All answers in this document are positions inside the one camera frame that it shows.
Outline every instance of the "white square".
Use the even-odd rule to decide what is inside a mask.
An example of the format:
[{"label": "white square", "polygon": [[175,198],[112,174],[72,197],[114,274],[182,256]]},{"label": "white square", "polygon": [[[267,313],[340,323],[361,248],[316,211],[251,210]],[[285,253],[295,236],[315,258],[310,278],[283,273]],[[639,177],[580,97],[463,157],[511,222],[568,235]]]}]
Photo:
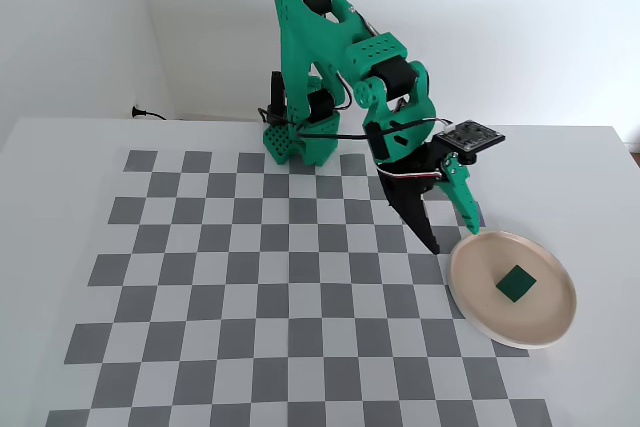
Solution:
[{"label": "white square", "polygon": [[420,319],[389,319],[389,335],[394,357],[426,357]]},{"label": "white square", "polygon": [[175,198],[147,197],[142,210],[141,225],[169,225],[173,219]]},{"label": "white square", "polygon": [[200,225],[172,224],[169,229],[166,252],[197,252],[200,228]]},{"label": "white square", "polygon": [[253,356],[259,358],[287,357],[289,320],[256,319]]},{"label": "white square", "polygon": [[431,251],[425,247],[408,225],[403,225],[402,230],[404,231],[404,241],[409,254],[431,254]]},{"label": "white square", "polygon": [[224,288],[222,318],[255,319],[257,305],[257,284],[227,284]]},{"label": "white square", "polygon": [[288,224],[289,199],[262,199],[263,224]]},{"label": "white square", "polygon": [[495,357],[491,339],[473,327],[466,319],[454,319],[453,325],[463,357]]},{"label": "white square", "polygon": [[402,225],[402,219],[387,200],[372,200],[371,210],[376,225]]},{"label": "white square", "polygon": [[190,285],[160,285],[151,314],[152,322],[184,321],[187,319]]},{"label": "white square", "polygon": [[346,252],[320,252],[320,282],[350,284],[349,254]]},{"label": "white square", "polygon": [[407,254],[378,254],[383,284],[412,284]]},{"label": "white square", "polygon": [[154,172],[181,172],[184,162],[182,150],[159,150],[156,161],[153,164]]},{"label": "white square", "polygon": [[234,199],[205,199],[203,224],[231,224]]},{"label": "white square", "polygon": [[378,241],[374,225],[347,224],[349,252],[377,252]]},{"label": "white square", "polygon": [[124,285],[158,285],[164,254],[131,254]]},{"label": "white square", "polygon": [[173,405],[171,407],[169,427],[209,427],[210,422],[211,405]]},{"label": "white square", "polygon": [[387,305],[379,284],[353,284],[353,312],[356,318],[386,319]]},{"label": "white square", "polygon": [[316,176],[302,174],[289,175],[289,197],[292,199],[315,199]]},{"label": "white square", "polygon": [[320,284],[289,284],[289,318],[321,317]]},{"label": "white square", "polygon": [[262,198],[264,174],[236,175],[236,198]]},{"label": "white square", "polygon": [[289,253],[260,252],[259,284],[286,284],[289,282]]},{"label": "white square", "polygon": [[401,400],[400,412],[402,413],[402,427],[440,425],[440,414],[438,414],[435,400]]},{"label": "white square", "polygon": [[193,271],[193,285],[226,284],[228,259],[228,252],[198,252]]},{"label": "white square", "polygon": [[393,358],[360,357],[362,400],[398,400]]},{"label": "white square", "polygon": [[235,174],[238,171],[238,152],[213,152],[210,172]]},{"label": "white square", "polygon": [[319,224],[345,224],[344,200],[318,199]]},{"label": "white square", "polygon": [[148,322],[118,322],[111,326],[104,363],[142,362]]},{"label": "white square", "polygon": [[133,396],[134,407],[171,405],[179,362],[142,362]]},{"label": "white square", "polygon": [[287,416],[287,402],[257,402],[251,404],[249,427],[284,427]]},{"label": "white square", "polygon": [[204,199],[207,196],[208,185],[209,174],[181,174],[180,184],[178,184],[178,197]]},{"label": "white square", "polygon": [[421,319],[451,319],[451,308],[444,285],[414,285]]},{"label": "white square", "polygon": [[292,252],[318,252],[318,226],[300,224],[289,228],[289,250]]},{"label": "white square", "polygon": [[185,325],[180,360],[215,360],[220,339],[219,320],[189,321]]},{"label": "white square", "polygon": [[345,199],[369,200],[369,179],[364,175],[342,177],[342,195]]},{"label": "white square", "polygon": [[216,362],[214,404],[251,402],[253,359],[225,359]]},{"label": "white square", "polygon": [[322,346],[325,357],[357,357],[355,319],[322,319]]},{"label": "white square", "polygon": [[474,400],[478,427],[516,427],[508,399]]},{"label": "white square", "polygon": [[229,252],[260,252],[261,235],[259,224],[233,224]]},{"label": "white square", "polygon": [[324,400],[324,359],[289,358],[289,402]]},{"label": "white square", "polygon": [[429,357],[429,368],[436,399],[471,399],[467,373],[461,357]]}]

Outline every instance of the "gray square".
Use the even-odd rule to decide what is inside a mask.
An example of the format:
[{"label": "gray square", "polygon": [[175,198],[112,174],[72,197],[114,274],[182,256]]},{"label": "gray square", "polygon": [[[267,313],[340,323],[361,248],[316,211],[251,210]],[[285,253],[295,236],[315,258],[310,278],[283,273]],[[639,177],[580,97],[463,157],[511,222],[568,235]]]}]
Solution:
[{"label": "gray square", "polygon": [[374,253],[350,253],[349,268],[354,284],[381,284],[380,259]]},{"label": "gray square", "polygon": [[176,199],[172,224],[201,224],[204,215],[204,199]]},{"label": "gray square", "polygon": [[143,362],[180,360],[185,322],[151,322]]},{"label": "gray square", "polygon": [[316,177],[316,195],[318,199],[342,199],[342,177],[318,175]]},{"label": "gray square", "polygon": [[64,363],[102,363],[110,334],[111,324],[76,324]]},{"label": "gray square", "polygon": [[235,199],[233,202],[234,224],[260,224],[262,222],[262,199]]},{"label": "gray square", "polygon": [[342,175],[367,175],[364,154],[342,154],[340,170]]},{"label": "gray square", "polygon": [[251,404],[249,403],[216,404],[211,408],[211,427],[249,427],[250,419]]},{"label": "gray square", "polygon": [[176,197],[180,174],[176,172],[154,172],[149,181],[147,197]]},{"label": "gray square", "polygon": [[236,196],[236,174],[209,174],[207,198],[231,199]]},{"label": "gray square", "polygon": [[131,407],[140,363],[102,364],[91,408]]},{"label": "gray square", "polygon": [[467,372],[472,399],[506,399],[498,360],[493,357],[467,357],[462,359]]},{"label": "gray square", "polygon": [[378,252],[404,253],[407,251],[404,230],[401,225],[376,225],[376,240],[378,242]]},{"label": "gray square", "polygon": [[191,285],[196,254],[164,254],[160,268],[160,285]]},{"label": "gray square", "polygon": [[128,427],[169,427],[171,407],[134,407],[131,409]]},{"label": "gray square", "polygon": [[93,264],[89,285],[123,285],[129,266],[129,254],[100,254]]},{"label": "gray square", "polygon": [[115,322],[149,322],[157,287],[123,287],[120,292]]},{"label": "gray square", "polygon": [[264,154],[240,152],[238,155],[238,172],[261,174],[264,172]]},{"label": "gray square", "polygon": [[287,284],[258,285],[256,318],[286,319],[289,317],[289,287]]},{"label": "gray square", "polygon": [[552,427],[544,400],[512,399],[510,402],[518,427]]},{"label": "gray square", "polygon": [[289,319],[289,357],[322,357],[322,319]]},{"label": "gray square", "polygon": [[384,195],[384,189],[380,182],[380,177],[377,175],[369,176],[369,196],[371,200],[387,200],[387,196]]},{"label": "gray square", "polygon": [[215,360],[180,362],[176,389],[173,394],[173,404],[211,404],[215,377]]},{"label": "gray square", "polygon": [[290,252],[289,282],[320,282],[320,255],[317,252]]},{"label": "gray square", "polygon": [[167,248],[170,225],[141,225],[138,227],[134,254],[162,253]]},{"label": "gray square", "polygon": [[304,427],[326,427],[327,413],[324,402],[289,402],[288,425]]},{"label": "gray square", "polygon": [[324,395],[326,400],[362,400],[357,357],[324,359]]},{"label": "gray square", "polygon": [[218,359],[252,358],[255,334],[255,319],[229,319],[221,321]]},{"label": "gray square", "polygon": [[260,232],[260,252],[287,252],[289,250],[289,225],[263,225]]},{"label": "gray square", "polygon": [[257,284],[260,252],[229,252],[227,284]]},{"label": "gray square", "polygon": [[438,400],[436,404],[442,427],[478,427],[473,401]]},{"label": "gray square", "polygon": [[441,254],[450,254],[453,248],[462,239],[460,229],[452,225],[434,225],[433,235],[438,239]]},{"label": "gray square", "polygon": [[182,172],[204,174],[211,169],[211,152],[187,151],[182,161]]},{"label": "gray square", "polygon": [[387,316],[396,318],[418,318],[418,302],[413,285],[385,284],[384,302],[387,306]]},{"label": "gray square", "polygon": [[347,224],[373,224],[371,202],[368,200],[345,199],[344,214]]},{"label": "gray square", "polygon": [[422,333],[429,357],[460,357],[453,320],[422,319]]},{"label": "gray square", "polygon": [[144,197],[116,197],[109,224],[139,224],[144,210]]},{"label": "gray square", "polygon": [[47,416],[45,427],[87,427],[88,418],[89,409],[52,410]]},{"label": "gray square", "polygon": [[360,357],[391,357],[391,336],[387,319],[356,319]]},{"label": "gray square", "polygon": [[493,344],[493,351],[496,353],[496,357],[529,357],[529,351],[526,349],[509,347],[495,340],[492,340],[491,343]]},{"label": "gray square", "polygon": [[396,357],[396,383],[400,400],[434,400],[431,370],[426,357]]},{"label": "gray square", "polygon": [[351,284],[322,284],[320,296],[323,317],[354,317]]},{"label": "gray square", "polygon": [[341,224],[318,225],[320,252],[348,252],[347,226]]},{"label": "gray square", "polygon": [[289,198],[289,176],[287,174],[264,174],[262,196],[265,199]]},{"label": "gray square", "polygon": [[444,284],[438,257],[431,254],[409,254],[409,267],[414,284]]},{"label": "gray square", "polygon": [[155,150],[130,150],[125,172],[152,172],[158,152]]},{"label": "gray square", "polygon": [[318,207],[316,199],[289,199],[289,223],[317,224]]},{"label": "gray square", "polygon": [[203,225],[198,252],[229,252],[231,225]]},{"label": "gray square", "polygon": [[287,396],[288,360],[254,359],[251,402],[286,402]]},{"label": "gray square", "polygon": [[400,402],[364,402],[363,408],[364,423],[367,427],[402,427]]},{"label": "gray square", "polygon": [[293,155],[289,159],[289,173],[290,174],[304,174],[315,175],[316,166],[307,165],[302,161],[301,155]]}]

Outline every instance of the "dark green block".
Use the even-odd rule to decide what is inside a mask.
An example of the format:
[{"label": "dark green block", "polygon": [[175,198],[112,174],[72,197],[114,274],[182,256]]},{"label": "dark green block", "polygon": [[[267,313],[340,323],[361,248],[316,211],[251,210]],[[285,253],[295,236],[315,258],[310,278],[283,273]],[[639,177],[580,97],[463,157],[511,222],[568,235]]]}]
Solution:
[{"label": "dark green block", "polygon": [[526,294],[535,283],[536,279],[525,272],[522,267],[516,265],[498,282],[496,287],[512,302],[515,302]]}]

